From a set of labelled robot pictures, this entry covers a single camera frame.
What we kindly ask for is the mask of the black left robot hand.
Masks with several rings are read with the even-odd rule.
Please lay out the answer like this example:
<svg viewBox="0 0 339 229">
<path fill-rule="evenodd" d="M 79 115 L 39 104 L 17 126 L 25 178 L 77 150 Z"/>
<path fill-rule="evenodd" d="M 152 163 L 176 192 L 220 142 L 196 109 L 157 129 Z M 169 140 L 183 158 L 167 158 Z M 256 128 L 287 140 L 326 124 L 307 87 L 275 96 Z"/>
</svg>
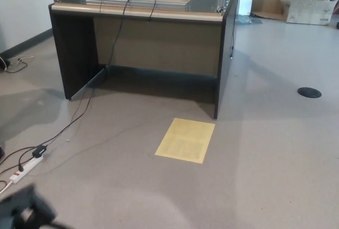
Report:
<svg viewBox="0 0 339 229">
<path fill-rule="evenodd" d="M 1 200 L 1 228 L 40 228 L 56 218 L 48 203 L 30 184 Z"/>
</svg>

